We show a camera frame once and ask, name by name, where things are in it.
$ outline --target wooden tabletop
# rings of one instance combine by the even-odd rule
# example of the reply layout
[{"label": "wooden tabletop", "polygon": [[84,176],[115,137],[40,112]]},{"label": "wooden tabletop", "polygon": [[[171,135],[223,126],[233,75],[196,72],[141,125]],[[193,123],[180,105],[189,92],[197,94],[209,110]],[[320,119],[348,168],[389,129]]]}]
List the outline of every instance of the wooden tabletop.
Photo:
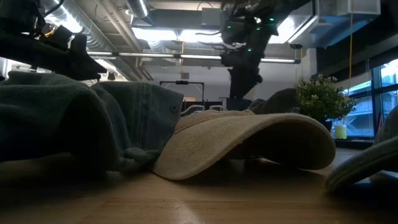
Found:
[{"label": "wooden tabletop", "polygon": [[171,182],[148,172],[90,174],[69,155],[0,164],[0,223],[398,223],[397,182],[380,175],[342,195],[325,176],[264,160],[219,162]]}]

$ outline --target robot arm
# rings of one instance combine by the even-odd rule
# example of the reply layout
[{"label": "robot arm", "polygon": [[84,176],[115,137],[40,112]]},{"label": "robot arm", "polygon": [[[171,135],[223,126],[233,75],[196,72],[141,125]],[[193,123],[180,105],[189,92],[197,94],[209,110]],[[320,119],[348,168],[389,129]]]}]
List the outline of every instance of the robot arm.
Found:
[{"label": "robot arm", "polygon": [[230,98],[243,98],[254,86],[262,82],[258,66],[272,35],[278,35],[277,24],[293,10],[311,0],[260,0],[232,12],[226,21],[221,38],[226,44],[246,43],[221,54],[221,63],[231,75]]}]

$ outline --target cap brim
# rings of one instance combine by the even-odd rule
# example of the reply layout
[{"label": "cap brim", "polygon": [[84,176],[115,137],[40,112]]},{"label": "cap brim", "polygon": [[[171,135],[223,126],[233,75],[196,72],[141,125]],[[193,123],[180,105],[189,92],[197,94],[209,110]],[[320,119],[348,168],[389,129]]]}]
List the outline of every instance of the cap brim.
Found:
[{"label": "cap brim", "polygon": [[229,116],[195,124],[167,142],[153,171],[183,180],[209,168],[239,144],[264,158],[302,169],[322,169],[335,157],[335,143],[319,122],[299,114]]},{"label": "cap brim", "polygon": [[376,144],[338,166],[326,179],[334,192],[391,167],[398,160],[398,137]]}]

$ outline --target potted plant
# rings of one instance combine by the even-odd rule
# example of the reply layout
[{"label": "potted plant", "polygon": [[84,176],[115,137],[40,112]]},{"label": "potted plant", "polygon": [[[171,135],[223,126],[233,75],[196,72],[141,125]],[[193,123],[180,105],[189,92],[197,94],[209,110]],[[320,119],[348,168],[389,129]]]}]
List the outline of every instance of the potted plant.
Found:
[{"label": "potted plant", "polygon": [[302,77],[295,85],[301,113],[319,121],[329,131],[332,121],[343,119],[355,111],[357,104],[355,99],[344,94],[343,88],[334,86],[336,81],[335,77],[319,75],[310,81]]}]

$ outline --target cloth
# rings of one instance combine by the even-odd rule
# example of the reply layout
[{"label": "cloth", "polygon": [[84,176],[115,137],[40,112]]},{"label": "cloth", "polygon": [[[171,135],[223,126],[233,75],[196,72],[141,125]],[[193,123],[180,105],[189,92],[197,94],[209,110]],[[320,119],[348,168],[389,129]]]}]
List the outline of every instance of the cloth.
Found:
[{"label": "cloth", "polygon": [[353,156],[338,166],[326,179],[326,188],[330,192],[369,177],[381,170],[397,171],[398,161],[398,107],[387,117],[380,129],[373,146]]},{"label": "cloth", "polygon": [[187,179],[237,148],[250,156],[311,170],[328,166],[336,153],[328,130],[307,116],[208,110],[181,118],[153,171],[166,179]]},{"label": "cloth", "polygon": [[61,75],[10,72],[0,83],[0,162],[70,152],[90,169],[154,161],[183,96],[139,82],[88,86]]},{"label": "cloth", "polygon": [[278,91],[268,100],[257,99],[248,109],[255,114],[300,113],[299,99],[294,88]]}]

